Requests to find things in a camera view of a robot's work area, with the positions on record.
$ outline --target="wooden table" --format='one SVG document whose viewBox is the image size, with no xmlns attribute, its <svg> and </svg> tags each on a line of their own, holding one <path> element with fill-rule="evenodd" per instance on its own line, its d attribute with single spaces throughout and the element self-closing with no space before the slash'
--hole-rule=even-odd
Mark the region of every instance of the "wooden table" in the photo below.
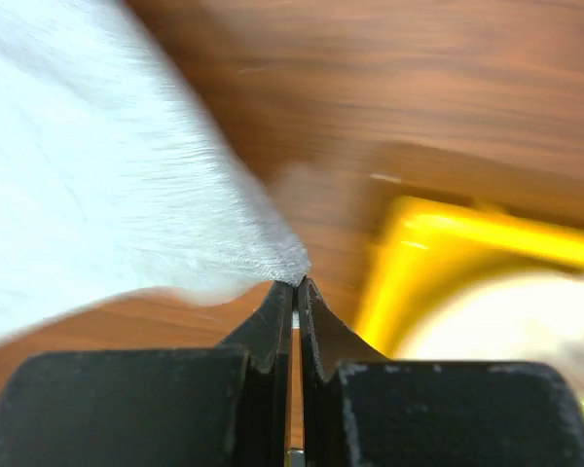
<svg viewBox="0 0 584 467">
<path fill-rule="evenodd" d="M 584 224 L 584 0 L 130 5 L 266 183 L 346 320 L 403 183 Z M 0 385 L 44 349 L 213 344 L 265 290 L 76 316 L 0 349 Z"/>
</svg>

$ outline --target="white object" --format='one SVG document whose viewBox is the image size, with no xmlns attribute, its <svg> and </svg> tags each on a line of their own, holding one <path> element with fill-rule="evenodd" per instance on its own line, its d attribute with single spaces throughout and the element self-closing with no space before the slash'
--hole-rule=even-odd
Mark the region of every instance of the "white object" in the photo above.
<svg viewBox="0 0 584 467">
<path fill-rule="evenodd" d="M 396 356 L 540 360 L 584 373 L 584 277 L 550 270 L 472 284 L 420 322 Z"/>
<path fill-rule="evenodd" d="M 138 288 L 221 303 L 308 268 L 128 9 L 0 0 L 0 341 Z"/>
</svg>

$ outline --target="yellow plastic container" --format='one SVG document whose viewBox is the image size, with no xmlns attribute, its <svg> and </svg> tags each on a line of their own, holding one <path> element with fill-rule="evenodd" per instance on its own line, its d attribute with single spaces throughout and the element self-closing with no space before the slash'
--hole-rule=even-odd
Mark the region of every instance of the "yellow plastic container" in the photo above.
<svg viewBox="0 0 584 467">
<path fill-rule="evenodd" d="M 355 331 L 385 355 L 433 306 L 491 270 L 584 270 L 584 232 L 421 198 L 395 201 Z"/>
</svg>

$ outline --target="black tool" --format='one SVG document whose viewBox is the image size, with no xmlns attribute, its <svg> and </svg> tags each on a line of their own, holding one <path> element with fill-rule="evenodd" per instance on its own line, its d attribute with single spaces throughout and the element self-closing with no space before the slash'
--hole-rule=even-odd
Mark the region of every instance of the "black tool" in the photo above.
<svg viewBox="0 0 584 467">
<path fill-rule="evenodd" d="M 301 333 L 304 450 L 289 445 Z M 0 467 L 584 467 L 584 416 L 553 369 L 380 355 L 315 284 L 275 283 L 209 349 L 65 352 L 0 394 Z"/>
</svg>

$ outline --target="wood grain surface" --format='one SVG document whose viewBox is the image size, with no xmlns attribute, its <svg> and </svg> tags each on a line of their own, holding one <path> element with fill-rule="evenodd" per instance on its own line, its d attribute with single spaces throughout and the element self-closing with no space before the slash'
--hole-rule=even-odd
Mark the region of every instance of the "wood grain surface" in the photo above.
<svg viewBox="0 0 584 467">
<path fill-rule="evenodd" d="M 366 245 L 403 187 L 584 225 L 584 0 L 129 3 L 265 182 L 347 321 Z M 45 349 L 211 345 L 265 290 L 223 307 L 150 296 L 70 318 L 0 349 L 0 386 Z"/>
</svg>

